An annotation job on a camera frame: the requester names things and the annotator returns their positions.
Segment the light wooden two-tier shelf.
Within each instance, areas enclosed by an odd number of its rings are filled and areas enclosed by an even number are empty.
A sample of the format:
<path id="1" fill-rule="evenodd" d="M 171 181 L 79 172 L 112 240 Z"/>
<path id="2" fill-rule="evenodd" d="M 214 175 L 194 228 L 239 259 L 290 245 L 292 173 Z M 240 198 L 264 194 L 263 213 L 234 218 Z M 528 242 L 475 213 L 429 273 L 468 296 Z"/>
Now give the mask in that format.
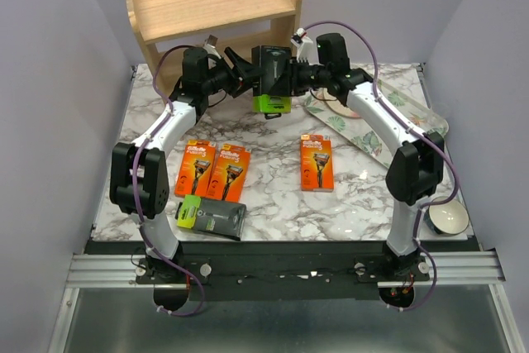
<path id="1" fill-rule="evenodd" d="M 131 29 L 160 91 L 171 94 L 181 75 L 181 54 L 164 57 L 157 44 L 269 21 L 267 31 L 218 41 L 250 58 L 258 45 L 289 46 L 299 26 L 302 0 L 126 0 Z"/>

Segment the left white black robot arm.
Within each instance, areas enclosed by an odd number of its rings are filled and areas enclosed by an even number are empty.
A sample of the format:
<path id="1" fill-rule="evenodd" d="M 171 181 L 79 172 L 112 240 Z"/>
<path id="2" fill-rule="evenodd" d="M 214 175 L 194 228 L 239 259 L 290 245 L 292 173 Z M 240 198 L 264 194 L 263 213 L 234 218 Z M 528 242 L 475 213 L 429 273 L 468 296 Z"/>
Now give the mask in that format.
<path id="1" fill-rule="evenodd" d="M 148 255 L 158 259 L 155 273 L 166 283 L 177 281 L 183 262 L 175 257 L 179 241 L 172 232 L 165 207 L 169 199 L 167 157 L 209 107 L 209 98 L 220 91 L 233 98 L 250 89 L 262 68 L 226 48 L 179 45 L 182 74 L 170 95 L 162 94 L 164 111 L 131 143 L 119 142 L 112 150 L 109 198 L 126 214 L 136 215 L 136 225 Z"/>

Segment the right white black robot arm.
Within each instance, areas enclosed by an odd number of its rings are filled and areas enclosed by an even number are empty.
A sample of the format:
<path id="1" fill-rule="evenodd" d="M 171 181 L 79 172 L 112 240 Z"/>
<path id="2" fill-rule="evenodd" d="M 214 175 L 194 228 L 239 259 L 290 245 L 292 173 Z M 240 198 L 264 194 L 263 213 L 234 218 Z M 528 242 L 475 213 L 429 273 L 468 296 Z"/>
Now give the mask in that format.
<path id="1" fill-rule="evenodd" d="M 385 183 L 394 199 L 393 218 L 386 254 L 379 263 L 386 278 L 401 279 L 423 252 L 418 236 L 422 209 L 430 205 L 443 180 L 444 138 L 415 126 L 381 93 L 376 78 L 351 67 L 342 35 L 328 33 L 311 41 L 300 29 L 292 42 L 298 51 L 316 47 L 317 64 L 309 64 L 288 47 L 254 48 L 251 62 L 264 71 L 256 87 L 281 98 L 324 88 L 367 122 L 388 147 L 393 159 Z"/>

